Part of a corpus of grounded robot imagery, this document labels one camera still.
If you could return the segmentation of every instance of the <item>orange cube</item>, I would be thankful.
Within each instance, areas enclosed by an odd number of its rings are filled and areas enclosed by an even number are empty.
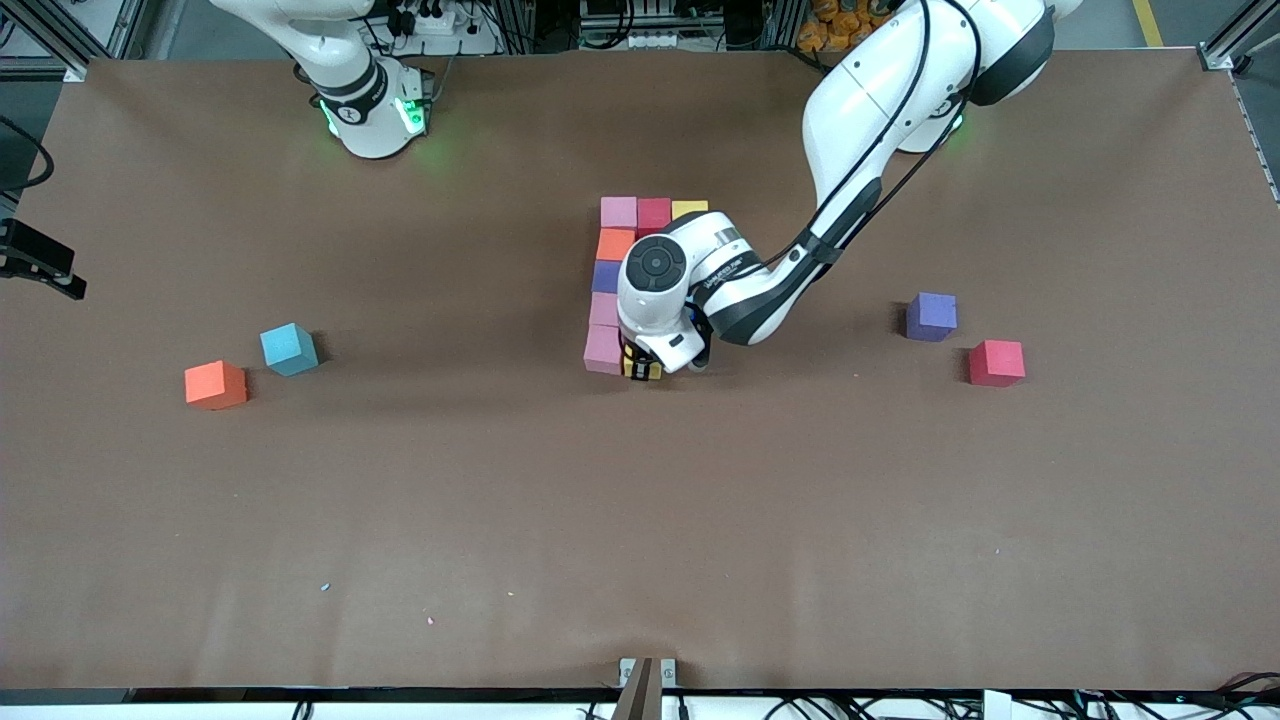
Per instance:
[[[636,243],[635,231],[604,228],[600,231],[600,245],[595,249],[596,260],[626,260],[627,251]]]
[[[189,368],[186,373],[187,405],[224,410],[248,400],[244,370],[225,360]]]

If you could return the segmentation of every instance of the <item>yellow cube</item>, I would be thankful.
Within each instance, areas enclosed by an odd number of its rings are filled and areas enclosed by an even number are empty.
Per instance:
[[[672,200],[671,201],[671,219],[675,220],[681,215],[687,215],[689,213],[705,213],[708,209],[705,200]]]

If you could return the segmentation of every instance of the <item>green led light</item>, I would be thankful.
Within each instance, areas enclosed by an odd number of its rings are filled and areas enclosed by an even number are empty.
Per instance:
[[[325,108],[324,102],[320,102],[320,110],[324,111],[324,118],[326,120],[329,120],[329,132],[333,133],[334,137],[337,137],[338,136],[338,126],[334,124],[334,122],[333,122],[333,113],[329,111],[329,108]]]
[[[417,106],[417,102],[406,102],[397,97],[396,109],[399,110],[401,119],[404,120],[404,129],[410,135],[417,135],[426,129],[426,122],[422,119],[422,109]]]

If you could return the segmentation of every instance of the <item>magenta cube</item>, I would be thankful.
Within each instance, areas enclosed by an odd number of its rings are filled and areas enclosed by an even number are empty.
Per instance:
[[[607,328],[618,327],[618,296],[612,292],[593,292],[591,318],[588,323]]]
[[[600,199],[600,227],[635,229],[636,227],[636,199],[635,197],[602,197]]]
[[[618,328],[608,325],[588,327],[586,350],[582,351],[582,364],[593,373],[621,375],[622,346],[618,342]]]

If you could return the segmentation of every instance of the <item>floor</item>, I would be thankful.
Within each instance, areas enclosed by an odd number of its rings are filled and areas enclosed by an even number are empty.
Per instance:
[[[262,33],[214,8],[209,0],[170,1],[169,19],[161,19],[151,33],[151,56],[175,60],[284,56]],[[114,5],[118,0],[87,0],[86,4],[92,3]],[[1238,0],[1084,0],[1071,17],[1059,24],[1057,47],[1194,45],[1210,37],[1238,5]],[[1143,6],[1149,6],[1155,28],[1143,28],[1139,22],[1137,8]],[[1276,27],[1267,29],[1280,32],[1280,19],[1272,24]],[[1260,38],[1270,32],[1263,32]],[[1272,159],[1280,158],[1280,46],[1258,54],[1248,74],[1238,79],[1238,86],[1263,152]],[[58,83],[0,82],[0,111],[40,136],[59,90]],[[0,183],[10,184],[33,160],[35,150],[29,145],[12,133],[0,136]]]

